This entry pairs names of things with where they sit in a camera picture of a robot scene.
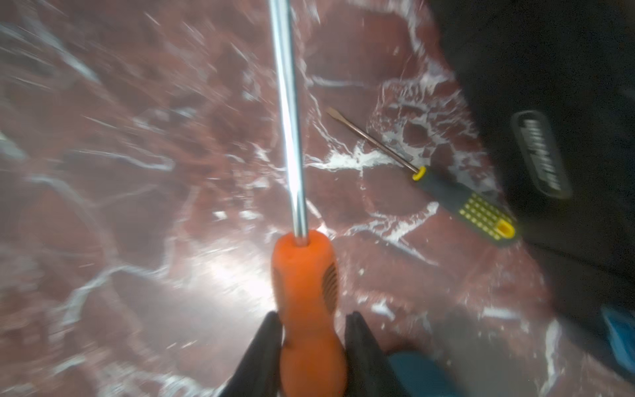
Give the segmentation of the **orange handle long screwdriver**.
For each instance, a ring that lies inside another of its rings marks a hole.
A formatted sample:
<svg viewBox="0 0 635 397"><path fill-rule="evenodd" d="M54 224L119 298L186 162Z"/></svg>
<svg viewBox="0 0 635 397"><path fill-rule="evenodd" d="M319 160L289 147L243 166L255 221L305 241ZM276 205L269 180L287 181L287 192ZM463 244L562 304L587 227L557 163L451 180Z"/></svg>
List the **orange handle long screwdriver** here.
<svg viewBox="0 0 635 397"><path fill-rule="evenodd" d="M293 226L292 233L277 241L272 256L275 300L284 326L279 362L282 393L343 396L347 360L334 324L337 263L329 238L309 228L304 193L291 7L287 1L271 1L269 8Z"/></svg>

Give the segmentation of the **black yellow screwdriver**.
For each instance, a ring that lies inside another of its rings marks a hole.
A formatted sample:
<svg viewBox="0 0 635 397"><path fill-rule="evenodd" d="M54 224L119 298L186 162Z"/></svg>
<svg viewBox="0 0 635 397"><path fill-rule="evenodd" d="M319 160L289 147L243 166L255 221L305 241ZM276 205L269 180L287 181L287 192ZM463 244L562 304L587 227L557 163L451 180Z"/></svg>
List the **black yellow screwdriver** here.
<svg viewBox="0 0 635 397"><path fill-rule="evenodd" d="M446 211L490 243L496 246L509 246L520 238L516 221L497 203L487 200L483 195L466 185L449 180L429 167L416 167L375 137L354 125L336 109L329 108L327 113L357 136L398 162L403 168L410 170L412 180L420 190L431 196Z"/></svg>

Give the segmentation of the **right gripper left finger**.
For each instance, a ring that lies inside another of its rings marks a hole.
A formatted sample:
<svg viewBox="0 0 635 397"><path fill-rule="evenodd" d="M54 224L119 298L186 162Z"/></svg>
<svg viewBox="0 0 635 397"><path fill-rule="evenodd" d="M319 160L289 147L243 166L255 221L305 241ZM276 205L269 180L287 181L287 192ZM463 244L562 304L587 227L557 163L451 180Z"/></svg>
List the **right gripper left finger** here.
<svg viewBox="0 0 635 397"><path fill-rule="evenodd" d="M283 326L279 314L266 314L222 397L276 397L280 389L279 359Z"/></svg>

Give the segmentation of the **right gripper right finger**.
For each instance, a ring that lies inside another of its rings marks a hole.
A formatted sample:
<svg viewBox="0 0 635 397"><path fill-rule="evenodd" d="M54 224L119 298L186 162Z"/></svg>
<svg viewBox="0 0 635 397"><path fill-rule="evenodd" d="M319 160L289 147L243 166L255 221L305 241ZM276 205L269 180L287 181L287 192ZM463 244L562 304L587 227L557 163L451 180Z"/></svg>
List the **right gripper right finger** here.
<svg viewBox="0 0 635 397"><path fill-rule="evenodd" d="M348 375L345 396L410 396L357 311L346 317L345 352Z"/></svg>

